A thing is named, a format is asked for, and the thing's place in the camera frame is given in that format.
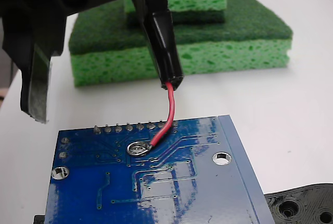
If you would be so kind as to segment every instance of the white table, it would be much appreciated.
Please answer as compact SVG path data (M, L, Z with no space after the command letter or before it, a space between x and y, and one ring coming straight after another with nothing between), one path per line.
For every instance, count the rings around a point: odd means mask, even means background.
M264 193L333 183L333 0L259 1L294 31L288 68L187 76L175 119L230 114ZM52 59L49 123L20 111L20 74L0 110L1 223L45 213L59 130L167 117L159 80L74 88L67 42L75 19Z

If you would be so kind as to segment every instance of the scrub pad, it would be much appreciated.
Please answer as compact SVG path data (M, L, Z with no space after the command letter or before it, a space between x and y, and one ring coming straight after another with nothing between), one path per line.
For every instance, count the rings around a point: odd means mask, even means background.
M221 12L227 7L227 0L168 0L174 24L223 22ZM124 10L129 26L138 25L132 0L124 0Z
M185 75L285 67L292 30L256 0L228 0L226 22L175 25ZM80 13L69 43L76 86L157 77L140 29L123 1Z

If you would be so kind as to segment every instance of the white surface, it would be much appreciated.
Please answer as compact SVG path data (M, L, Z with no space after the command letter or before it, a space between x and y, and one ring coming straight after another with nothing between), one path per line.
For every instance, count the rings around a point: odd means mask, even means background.
M187 76L175 92L175 118L230 114L264 193L333 183L333 0L259 1L294 31L289 67ZM20 111L20 74L0 110L2 223L45 213L58 130L168 114L158 80L75 89L67 45L52 62L47 125Z

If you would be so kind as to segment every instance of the wire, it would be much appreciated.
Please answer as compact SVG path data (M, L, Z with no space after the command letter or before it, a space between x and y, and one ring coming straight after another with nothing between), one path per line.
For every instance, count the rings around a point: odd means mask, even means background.
M164 127L153 137L153 139L150 142L150 145L153 147L156 146L156 144L161 140L161 138L167 133L167 131L171 128L173 118L175 116L175 99L173 97L173 87L170 82L166 82L166 87L168 88L168 95L169 95L169 116L168 120L166 121L166 124Z

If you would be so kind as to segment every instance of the sponge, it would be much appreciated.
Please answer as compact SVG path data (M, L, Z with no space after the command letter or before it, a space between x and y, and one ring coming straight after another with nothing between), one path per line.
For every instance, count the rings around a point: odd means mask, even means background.
M292 30L256 0L228 0L226 22L175 25L185 75L285 67ZM69 43L76 86L157 77L140 29L123 1L80 13Z
M168 0L174 24L223 22L221 12L227 7L227 0ZM124 0L127 24L137 25L138 20L132 0Z

